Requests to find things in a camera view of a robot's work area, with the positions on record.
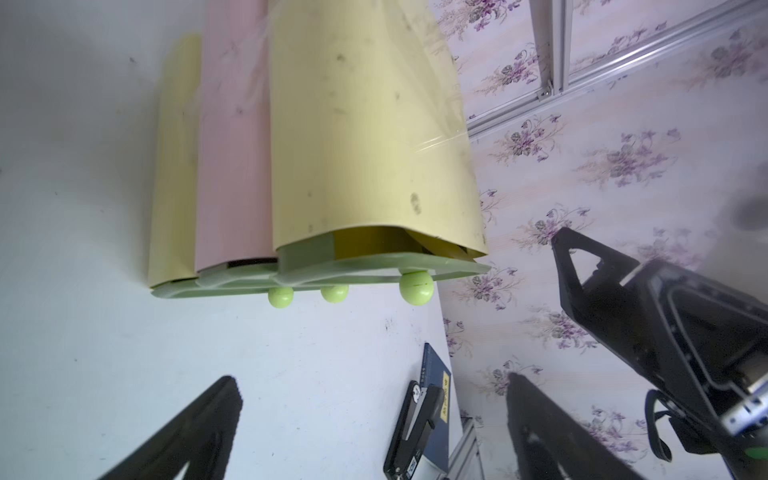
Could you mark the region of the green top drawer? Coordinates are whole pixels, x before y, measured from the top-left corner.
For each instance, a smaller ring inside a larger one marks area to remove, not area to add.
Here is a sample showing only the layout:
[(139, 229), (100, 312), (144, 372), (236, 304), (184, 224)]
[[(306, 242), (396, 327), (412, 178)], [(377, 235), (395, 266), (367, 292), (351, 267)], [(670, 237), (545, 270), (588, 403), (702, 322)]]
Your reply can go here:
[(280, 270), (291, 277), (353, 285), (396, 284), (409, 304), (428, 303), (440, 281), (483, 275), (479, 253), (399, 227), (337, 230), (277, 249)]

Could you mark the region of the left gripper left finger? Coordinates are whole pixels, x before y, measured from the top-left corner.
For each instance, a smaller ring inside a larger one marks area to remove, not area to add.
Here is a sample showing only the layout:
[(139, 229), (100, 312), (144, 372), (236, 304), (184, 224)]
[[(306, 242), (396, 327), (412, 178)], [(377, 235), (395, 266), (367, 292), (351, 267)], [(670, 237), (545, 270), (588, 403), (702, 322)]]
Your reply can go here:
[(236, 380), (223, 376), (104, 479), (222, 479), (243, 400)]

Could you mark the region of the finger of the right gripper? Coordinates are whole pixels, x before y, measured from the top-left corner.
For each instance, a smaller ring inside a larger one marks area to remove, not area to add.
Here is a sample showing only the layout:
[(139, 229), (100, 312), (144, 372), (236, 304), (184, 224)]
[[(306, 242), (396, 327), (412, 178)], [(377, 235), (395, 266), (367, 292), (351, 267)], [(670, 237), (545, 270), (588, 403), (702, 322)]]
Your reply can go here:
[(551, 240), (562, 310), (611, 353), (667, 396), (678, 392), (669, 346), (656, 334), (660, 316), (650, 298), (678, 283), (672, 264), (656, 261), (629, 282), (640, 262), (573, 229)]

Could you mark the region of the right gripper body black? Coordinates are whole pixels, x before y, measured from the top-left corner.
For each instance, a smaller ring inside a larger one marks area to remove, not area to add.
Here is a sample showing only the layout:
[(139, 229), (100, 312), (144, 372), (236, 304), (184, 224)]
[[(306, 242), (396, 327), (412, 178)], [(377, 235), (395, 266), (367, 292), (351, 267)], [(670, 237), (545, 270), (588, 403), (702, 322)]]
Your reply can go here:
[(664, 261), (620, 264), (624, 361), (661, 393), (684, 444), (734, 441), (767, 424), (767, 308)]

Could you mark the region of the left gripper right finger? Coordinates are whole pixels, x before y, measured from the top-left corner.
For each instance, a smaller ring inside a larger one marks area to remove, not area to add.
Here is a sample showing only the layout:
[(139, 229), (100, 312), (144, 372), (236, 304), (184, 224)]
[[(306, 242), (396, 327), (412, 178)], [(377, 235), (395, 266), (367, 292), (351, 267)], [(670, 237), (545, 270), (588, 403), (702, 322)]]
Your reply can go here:
[(506, 402), (522, 479), (640, 477), (525, 376), (509, 375)]

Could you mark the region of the yellow green drawer cabinet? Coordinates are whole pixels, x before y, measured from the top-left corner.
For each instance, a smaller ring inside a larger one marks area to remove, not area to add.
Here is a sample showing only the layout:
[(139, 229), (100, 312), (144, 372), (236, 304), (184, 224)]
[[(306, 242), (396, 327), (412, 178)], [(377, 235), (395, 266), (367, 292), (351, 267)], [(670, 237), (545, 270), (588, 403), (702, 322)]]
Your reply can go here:
[(487, 252), (457, 72), (424, 1), (207, 1), (168, 56), (149, 279), (360, 227)]

